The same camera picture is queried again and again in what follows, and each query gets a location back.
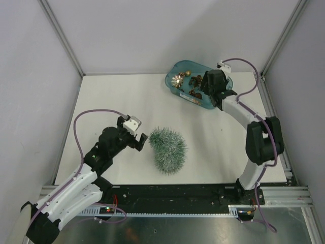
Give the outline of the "small frosted christmas tree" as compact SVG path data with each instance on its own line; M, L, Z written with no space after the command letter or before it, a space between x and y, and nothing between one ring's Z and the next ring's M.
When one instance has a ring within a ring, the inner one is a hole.
M167 127L156 127L149 135L149 144L158 171L173 175L182 169L186 159L187 144L179 132Z

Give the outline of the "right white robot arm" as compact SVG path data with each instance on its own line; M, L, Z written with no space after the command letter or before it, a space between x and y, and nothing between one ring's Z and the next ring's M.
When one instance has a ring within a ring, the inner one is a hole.
M275 167L284 151L280 120L262 117L239 100L239 95L226 89L228 81L223 70L205 72L200 90L210 97L214 107L229 114L246 130L245 151L248 161L236 180L234 198L246 204L252 196L258 197L257 188L268 167Z

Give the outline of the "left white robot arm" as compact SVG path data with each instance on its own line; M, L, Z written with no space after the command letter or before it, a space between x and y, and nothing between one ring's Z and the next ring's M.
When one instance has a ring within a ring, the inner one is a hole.
M113 158L126 147L141 151L147 135L136 139L141 121L120 116L116 127L104 128L91 150L81 157L81 165L46 197L31 205L31 223L26 236L33 243L53 243L64 226L90 205L107 203L112 184L102 174Z

